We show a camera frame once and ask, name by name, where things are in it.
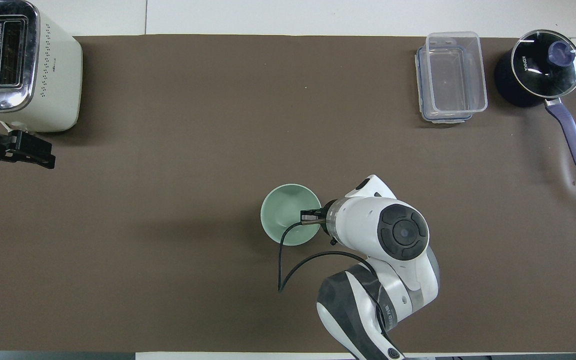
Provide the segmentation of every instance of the brown mat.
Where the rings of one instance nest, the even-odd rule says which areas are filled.
[[[78,40],[79,122],[44,136],[56,168],[0,164],[0,350],[342,352],[315,300],[354,262],[277,294],[259,208],[277,185],[325,203],[377,174],[441,268],[391,332],[403,351],[576,351],[576,167],[546,110],[494,88],[514,40],[482,40],[489,107],[456,126],[419,114],[423,38]],[[325,249],[319,233],[286,267]]]

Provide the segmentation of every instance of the purple handle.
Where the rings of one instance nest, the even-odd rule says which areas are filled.
[[[576,165],[576,124],[575,120],[572,118],[570,111],[566,108],[566,105],[562,104],[558,100],[555,104],[549,104],[546,102],[546,111],[551,114],[561,125],[561,129],[564,131],[564,137],[566,137],[566,142],[568,148],[570,149],[570,155],[572,155],[574,164]]]

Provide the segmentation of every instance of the purple knob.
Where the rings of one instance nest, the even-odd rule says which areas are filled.
[[[575,55],[573,47],[562,39],[551,43],[548,48],[548,61],[556,66],[569,66],[574,61]]]

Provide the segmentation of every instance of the toaster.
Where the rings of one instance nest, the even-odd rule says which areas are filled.
[[[82,46],[25,0],[0,0],[0,121],[28,132],[75,123]]]

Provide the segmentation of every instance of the plastic food container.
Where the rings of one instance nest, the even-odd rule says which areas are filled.
[[[472,31],[433,32],[414,56],[419,111],[435,124],[463,123],[486,110],[480,37]]]

